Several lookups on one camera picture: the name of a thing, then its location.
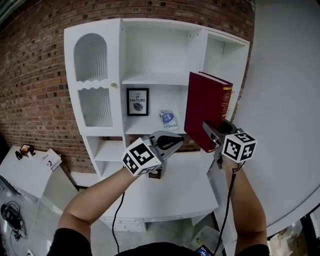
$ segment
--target red brick wall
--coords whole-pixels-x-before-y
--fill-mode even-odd
[[[251,2],[26,1],[0,25],[0,133],[9,146],[52,148],[62,154],[67,170],[94,172],[70,102],[64,29],[104,19],[157,18],[208,26],[252,42]]]

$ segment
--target black cable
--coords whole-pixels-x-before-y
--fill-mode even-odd
[[[20,206],[16,201],[9,201],[7,203],[4,203],[2,206],[4,206],[5,208],[11,208],[11,211],[13,211],[13,214],[16,215],[16,217],[18,218],[18,220],[20,221],[20,228],[21,232],[24,232],[24,234],[26,235],[25,232],[25,222],[22,219],[21,215],[20,215]],[[6,216],[4,211],[2,211],[3,207],[1,207],[1,216],[3,217],[4,220],[6,220]],[[8,228],[11,228],[11,232],[10,232],[10,245],[11,245],[11,249],[14,253],[15,256],[18,256],[14,250],[14,247],[12,245],[12,239],[11,237],[14,236],[15,240],[18,242],[20,240],[20,238],[22,237],[21,234],[19,234],[18,229],[16,229],[9,221],[7,221],[8,223]]]
[[[0,255],[7,256],[9,252],[6,237],[1,233],[0,234]]]
[[[226,202],[225,216],[224,216],[223,224],[222,224],[220,235],[219,235],[219,239],[218,239],[218,244],[216,245],[216,248],[214,250],[213,256],[215,256],[216,253],[217,253],[217,250],[219,248],[219,244],[221,242],[222,233],[224,231],[224,228],[225,228],[225,225],[226,225],[226,222],[227,222],[227,217],[228,217],[228,212],[229,212],[229,204],[230,204],[230,196],[231,196],[231,191],[232,191],[232,188],[234,186],[235,179],[236,179],[237,171],[239,171],[242,168],[242,166],[244,166],[244,164],[245,164],[245,161],[243,162],[243,164],[240,167],[239,167],[239,164],[238,164],[237,168],[233,168],[232,169],[232,178],[231,178],[230,188],[229,188],[229,192],[228,192],[228,198],[227,198],[227,202]]]
[[[120,250],[119,250],[118,241],[117,241],[117,239],[116,239],[114,227],[115,227],[115,221],[116,221],[117,213],[118,213],[118,211],[120,210],[120,207],[122,206],[122,203],[124,202],[124,198],[125,198],[125,192],[123,192],[123,194],[122,194],[122,198],[121,198],[120,205],[119,205],[118,209],[115,211],[114,219],[113,219],[113,223],[112,223],[112,234],[113,234],[114,240],[115,240],[115,242],[116,242],[116,246],[117,246],[117,249],[118,249],[118,254],[120,253]]]

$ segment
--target framed picture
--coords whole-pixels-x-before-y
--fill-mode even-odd
[[[126,89],[126,112],[128,116],[149,115],[149,88]]]

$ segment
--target black shirt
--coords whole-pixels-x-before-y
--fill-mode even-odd
[[[47,256],[92,256],[89,241],[79,232],[68,228],[58,229],[53,238],[50,251]],[[123,251],[119,256],[150,256],[150,255],[181,255],[181,256],[199,256],[194,251],[180,247],[173,243],[157,242],[135,249]],[[269,256],[269,249],[264,244],[253,245],[238,254],[238,256]]]

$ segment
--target smartphone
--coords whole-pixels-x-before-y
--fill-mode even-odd
[[[205,245],[202,245],[195,252],[201,256],[214,256],[214,254]]]

